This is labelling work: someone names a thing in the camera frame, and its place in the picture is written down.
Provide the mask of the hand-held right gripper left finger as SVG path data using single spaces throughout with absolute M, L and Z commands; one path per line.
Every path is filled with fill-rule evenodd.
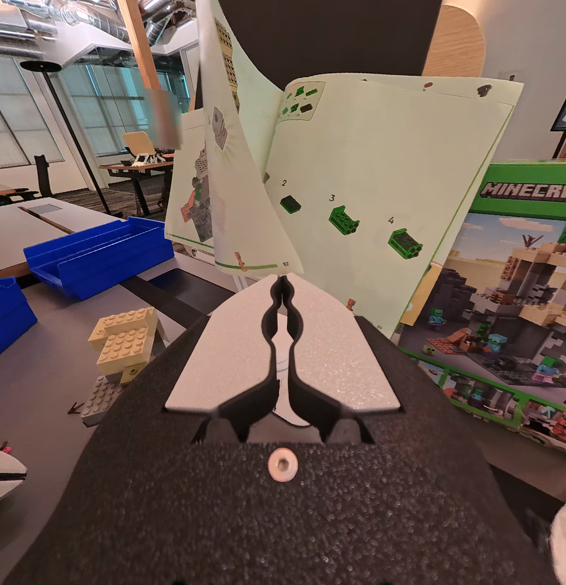
M 227 419 L 241 440 L 272 412 L 279 381 L 272 338 L 281 279 L 265 277 L 215 309 L 165 408 Z

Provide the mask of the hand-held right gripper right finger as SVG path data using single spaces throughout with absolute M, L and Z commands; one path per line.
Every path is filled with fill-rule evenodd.
M 328 441 L 339 420 L 354 420 L 354 438 L 368 437 L 363 418 L 401 405 L 356 318 L 344 305 L 295 274 L 284 279 L 293 411 Z

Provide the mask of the toy brick castle model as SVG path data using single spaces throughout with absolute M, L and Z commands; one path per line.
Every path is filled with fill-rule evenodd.
M 169 344 L 154 307 L 113 314 L 99 319 L 89 337 L 99 354 L 101 375 L 83 404 L 84 426 L 96 426 L 104 419 L 129 383 Z

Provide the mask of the brick building instruction booklet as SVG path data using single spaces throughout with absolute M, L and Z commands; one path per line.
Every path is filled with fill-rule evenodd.
M 455 235 L 523 85 L 324 73 L 267 80 L 218 1 L 198 1 L 203 109 L 182 117 L 165 237 L 218 270 L 286 275 L 308 331 L 391 336 Z

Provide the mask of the grey adjacent desk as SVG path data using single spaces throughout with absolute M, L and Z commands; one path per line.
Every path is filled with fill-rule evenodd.
M 45 198 L 0 207 L 0 277 L 29 274 L 24 248 L 116 220 L 78 205 Z

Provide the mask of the blue plastic storage bin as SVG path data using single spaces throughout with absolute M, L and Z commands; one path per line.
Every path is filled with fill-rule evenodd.
M 0 354 L 36 322 L 16 278 L 0 278 Z
M 174 257 L 164 223 L 138 217 L 49 240 L 23 252 L 40 281 L 80 300 Z

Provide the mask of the green toy brick set box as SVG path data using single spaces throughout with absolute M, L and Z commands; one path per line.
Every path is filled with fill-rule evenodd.
M 566 453 L 566 161 L 491 164 L 430 283 L 400 348 L 455 406 Z

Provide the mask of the wooden far table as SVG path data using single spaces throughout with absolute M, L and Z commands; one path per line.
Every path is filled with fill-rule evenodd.
M 164 182 L 162 186 L 161 197 L 157 202 L 157 206 L 162 210 L 167 209 L 170 198 L 170 189 L 172 181 L 174 162 L 171 160 L 162 163 L 153 163 L 147 165 L 100 165 L 99 169 L 107 170 L 111 177 L 125 177 L 129 178 L 134 189 L 136 200 L 144 214 L 150 216 L 151 212 L 148 208 L 147 201 L 140 186 L 142 178 L 151 176 L 151 171 L 164 172 Z

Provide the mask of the black floor lamp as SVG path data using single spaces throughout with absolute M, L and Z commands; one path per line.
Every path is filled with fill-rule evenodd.
M 41 61 L 41 60 L 24 61 L 24 62 L 20 63 L 20 66 L 27 71 L 31 71 L 34 73 L 41 73 L 43 75 L 45 83 L 46 83 L 48 89 L 50 90 L 50 93 L 52 94 L 54 102 L 55 102 L 58 110 L 60 111 L 61 117 L 62 117 L 62 119 L 63 119 L 63 121 L 68 129 L 68 132 L 69 132 L 69 134 L 70 134 L 70 136 L 75 144 L 76 150 L 78 151 L 78 154 L 82 159 L 82 163 L 83 163 L 83 165 L 84 165 L 84 167 L 89 175 L 89 178 L 90 178 L 89 182 L 92 184 L 92 186 L 94 187 L 94 190 L 97 192 L 98 197 L 99 197 L 101 203 L 103 204 L 105 212 L 108 215 L 113 216 L 113 214 L 108 206 L 108 203 L 105 200 L 104 194 L 102 193 L 102 190 L 98 184 L 98 181 L 95 178 L 94 173 L 90 167 L 90 164 L 89 164 L 89 162 L 88 162 L 88 160 L 87 160 L 87 158 L 82 150 L 80 142 L 78 141 L 78 138 L 75 135 L 75 131 L 72 127 L 71 122 L 69 121 L 68 115 L 67 115 L 67 113 L 66 113 L 66 111 L 65 111 L 65 109 L 60 101 L 60 98 L 57 95 L 57 92 L 53 86 L 53 83 L 50 79 L 49 74 L 60 72 L 62 67 L 57 63 L 45 62 L 45 61 Z

